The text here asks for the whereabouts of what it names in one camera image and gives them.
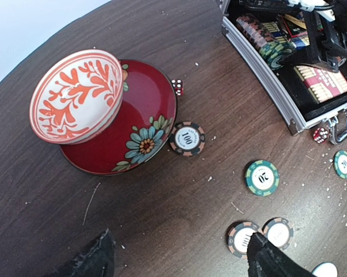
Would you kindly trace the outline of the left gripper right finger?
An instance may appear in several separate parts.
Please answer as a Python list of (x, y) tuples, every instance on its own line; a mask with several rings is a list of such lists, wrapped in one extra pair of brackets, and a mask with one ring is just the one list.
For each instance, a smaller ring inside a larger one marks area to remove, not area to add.
[(314, 276), (275, 247), (263, 234), (252, 234), (247, 248), (250, 277)]

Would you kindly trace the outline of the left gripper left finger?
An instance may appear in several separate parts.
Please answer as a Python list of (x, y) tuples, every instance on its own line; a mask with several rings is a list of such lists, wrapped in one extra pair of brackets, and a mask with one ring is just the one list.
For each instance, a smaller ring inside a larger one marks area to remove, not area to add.
[(114, 276), (114, 273), (115, 240), (106, 229), (51, 276)]

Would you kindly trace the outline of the red playing card box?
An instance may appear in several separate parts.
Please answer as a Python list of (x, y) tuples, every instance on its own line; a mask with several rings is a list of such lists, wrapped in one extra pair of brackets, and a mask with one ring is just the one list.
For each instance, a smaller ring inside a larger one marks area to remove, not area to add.
[(347, 92), (347, 80), (341, 72), (333, 73), (310, 66), (295, 66), (295, 72), (312, 97), (323, 103)]

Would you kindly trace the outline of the green 20 chip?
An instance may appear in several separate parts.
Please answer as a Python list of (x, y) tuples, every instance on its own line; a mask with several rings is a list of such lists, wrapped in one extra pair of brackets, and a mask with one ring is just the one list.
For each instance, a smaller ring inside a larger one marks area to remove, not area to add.
[(273, 194), (280, 183), (276, 166), (267, 160), (251, 163), (245, 172), (247, 188), (255, 195), (265, 197)]

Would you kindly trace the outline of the black white chip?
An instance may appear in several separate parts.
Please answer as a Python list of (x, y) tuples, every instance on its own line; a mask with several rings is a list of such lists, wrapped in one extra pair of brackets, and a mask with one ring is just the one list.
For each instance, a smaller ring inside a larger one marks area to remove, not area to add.
[(247, 249), (251, 236), (262, 233), (261, 228), (254, 222), (236, 223), (228, 231), (227, 245), (229, 251), (240, 259), (247, 259)]
[(277, 217), (268, 220), (263, 226), (263, 235), (277, 248), (285, 250), (289, 247), (294, 235), (289, 220)]

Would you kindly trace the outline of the gold card decks in case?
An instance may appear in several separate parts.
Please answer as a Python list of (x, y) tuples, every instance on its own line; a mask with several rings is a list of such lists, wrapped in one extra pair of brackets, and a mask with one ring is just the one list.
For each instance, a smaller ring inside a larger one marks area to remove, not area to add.
[(266, 22), (263, 25), (276, 40), (282, 44), (289, 43), (296, 50), (310, 45), (305, 22), (293, 16), (278, 15), (276, 21)]

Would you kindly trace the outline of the black white chip left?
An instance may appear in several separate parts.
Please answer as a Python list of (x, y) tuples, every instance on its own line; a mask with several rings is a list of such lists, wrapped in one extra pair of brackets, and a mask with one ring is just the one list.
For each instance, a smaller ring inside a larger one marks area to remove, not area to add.
[(262, 233), (261, 228), (254, 222), (236, 223), (228, 231), (227, 245), (229, 251), (240, 259), (247, 259), (247, 249), (251, 236)]

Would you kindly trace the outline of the chip stack left in case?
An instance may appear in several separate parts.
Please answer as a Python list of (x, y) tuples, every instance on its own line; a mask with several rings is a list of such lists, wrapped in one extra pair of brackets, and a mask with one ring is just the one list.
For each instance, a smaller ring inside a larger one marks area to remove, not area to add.
[(262, 23), (248, 13), (239, 16), (235, 24), (271, 70), (283, 67), (281, 62), (296, 51), (274, 21)]

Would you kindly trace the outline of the white dealer button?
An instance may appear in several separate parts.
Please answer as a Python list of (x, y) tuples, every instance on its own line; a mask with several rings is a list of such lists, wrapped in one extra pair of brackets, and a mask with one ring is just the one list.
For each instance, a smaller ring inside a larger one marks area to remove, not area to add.
[(317, 265), (312, 274), (317, 277), (337, 277), (338, 270), (337, 267), (331, 262), (324, 262)]

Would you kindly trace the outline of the aluminium poker case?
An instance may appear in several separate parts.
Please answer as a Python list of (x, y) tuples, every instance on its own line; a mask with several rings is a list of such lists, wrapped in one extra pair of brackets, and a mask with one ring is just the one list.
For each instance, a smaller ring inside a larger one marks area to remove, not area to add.
[[(292, 135), (325, 123), (332, 144), (347, 139), (347, 92), (317, 103), (293, 66), (272, 71), (248, 39), (237, 29), (235, 20), (245, 13), (236, 1), (218, 1), (222, 11), (222, 33), (242, 56), (278, 108)], [(347, 79), (347, 61), (340, 67)]]

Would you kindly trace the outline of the red die by case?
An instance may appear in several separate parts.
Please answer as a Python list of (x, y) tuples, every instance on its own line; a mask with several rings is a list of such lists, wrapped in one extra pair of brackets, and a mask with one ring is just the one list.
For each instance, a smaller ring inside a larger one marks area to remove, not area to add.
[(321, 144), (329, 137), (329, 131), (323, 127), (318, 127), (313, 134), (313, 139), (316, 143)]

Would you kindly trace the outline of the black 100 chip near saucer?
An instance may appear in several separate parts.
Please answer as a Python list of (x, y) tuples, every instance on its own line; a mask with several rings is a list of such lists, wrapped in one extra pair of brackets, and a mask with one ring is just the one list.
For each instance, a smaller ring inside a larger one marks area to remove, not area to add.
[(191, 121), (177, 123), (169, 136), (171, 148), (185, 157), (199, 155), (204, 149), (205, 140), (204, 130)]

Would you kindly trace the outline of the red floral saucer plate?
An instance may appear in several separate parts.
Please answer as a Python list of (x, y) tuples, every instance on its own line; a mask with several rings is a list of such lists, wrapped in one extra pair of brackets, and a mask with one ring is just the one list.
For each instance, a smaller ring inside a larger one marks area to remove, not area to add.
[(177, 116), (171, 79), (142, 61), (123, 59), (125, 84), (121, 108), (108, 128), (93, 139), (63, 145), (74, 167), (94, 175), (117, 175), (155, 156), (167, 142)]

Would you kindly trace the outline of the red die near saucer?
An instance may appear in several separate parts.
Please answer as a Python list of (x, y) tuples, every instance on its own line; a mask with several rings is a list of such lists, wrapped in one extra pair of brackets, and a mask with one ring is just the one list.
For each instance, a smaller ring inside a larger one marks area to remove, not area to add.
[(181, 79), (172, 79), (171, 85), (176, 95), (181, 96), (183, 94), (183, 81)]

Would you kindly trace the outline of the white orange patterned bowl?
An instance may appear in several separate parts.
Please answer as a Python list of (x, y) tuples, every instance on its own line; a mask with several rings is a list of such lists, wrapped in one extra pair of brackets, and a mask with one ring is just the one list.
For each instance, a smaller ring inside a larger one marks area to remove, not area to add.
[(120, 61), (103, 50), (82, 50), (57, 62), (39, 81), (31, 99), (33, 132), (53, 144), (91, 140), (116, 118), (123, 100)]

